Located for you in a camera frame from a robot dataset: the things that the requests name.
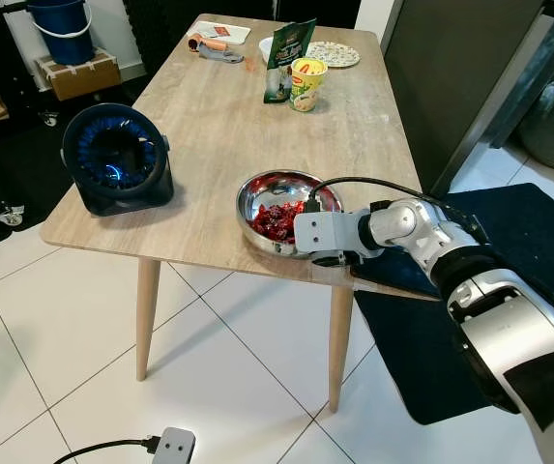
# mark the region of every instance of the bucket handle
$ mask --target bucket handle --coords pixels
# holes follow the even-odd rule
[[[81,29],[78,32],[69,32],[68,34],[57,34],[55,32],[47,31],[42,26],[39,26],[36,24],[36,21],[32,21],[32,24],[36,26],[38,30],[41,32],[47,34],[48,36],[57,37],[58,39],[73,39],[75,37],[79,37],[82,34],[85,34],[87,30],[90,28],[90,25],[92,25],[92,8],[90,7],[89,3],[85,3],[87,5],[87,10],[89,12],[90,18],[87,20],[87,26],[85,26],[83,29]]]

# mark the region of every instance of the table leg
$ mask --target table leg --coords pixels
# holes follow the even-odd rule
[[[137,279],[137,380],[145,379],[159,293],[160,261],[139,258]]]
[[[338,409],[338,399],[341,395],[353,302],[354,290],[349,287],[333,287],[328,351],[328,398],[329,408],[334,413]]]

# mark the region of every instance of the blue fan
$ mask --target blue fan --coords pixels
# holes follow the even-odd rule
[[[171,199],[168,151],[166,138],[143,114],[103,103],[73,118],[62,154],[85,206],[108,216]]]

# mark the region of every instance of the red food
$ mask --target red food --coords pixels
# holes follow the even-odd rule
[[[273,205],[270,208],[260,205],[257,216],[250,220],[248,225],[255,232],[271,240],[293,244],[294,218],[304,209],[304,201],[285,203],[283,206]]]

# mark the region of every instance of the patterned plate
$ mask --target patterned plate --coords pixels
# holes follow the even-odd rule
[[[311,42],[306,56],[322,60],[330,68],[347,68],[361,61],[361,55],[354,48],[334,42]]]

